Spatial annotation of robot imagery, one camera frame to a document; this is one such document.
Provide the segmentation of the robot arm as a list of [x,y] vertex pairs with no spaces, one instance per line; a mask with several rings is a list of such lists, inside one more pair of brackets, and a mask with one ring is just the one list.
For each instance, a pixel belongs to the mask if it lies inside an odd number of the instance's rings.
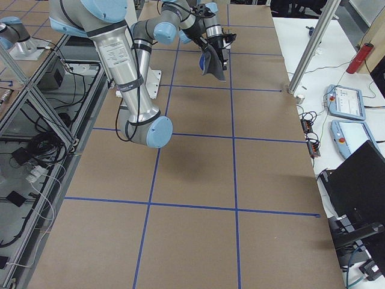
[[127,1],[49,1],[52,29],[93,41],[102,66],[127,106],[122,133],[128,141],[162,148],[173,132],[169,118],[153,105],[126,37]]
[[225,82],[229,47],[236,34],[223,30],[215,2],[162,1],[160,15],[132,25],[133,49],[138,53],[140,71],[147,72],[155,42],[170,45],[176,37],[183,43],[193,42],[201,50],[200,68]]

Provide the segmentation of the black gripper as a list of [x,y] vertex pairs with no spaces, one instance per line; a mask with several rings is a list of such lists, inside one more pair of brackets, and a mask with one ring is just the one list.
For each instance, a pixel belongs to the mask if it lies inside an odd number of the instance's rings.
[[236,33],[225,32],[222,28],[216,30],[215,49],[221,50],[221,63],[223,71],[227,70],[229,62],[229,50],[231,44],[236,40]]

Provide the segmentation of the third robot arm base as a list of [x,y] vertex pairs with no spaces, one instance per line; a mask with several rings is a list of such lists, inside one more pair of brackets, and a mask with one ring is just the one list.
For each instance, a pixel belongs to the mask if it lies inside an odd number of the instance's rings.
[[14,60],[37,61],[43,49],[38,49],[22,21],[16,16],[1,19],[1,45]]

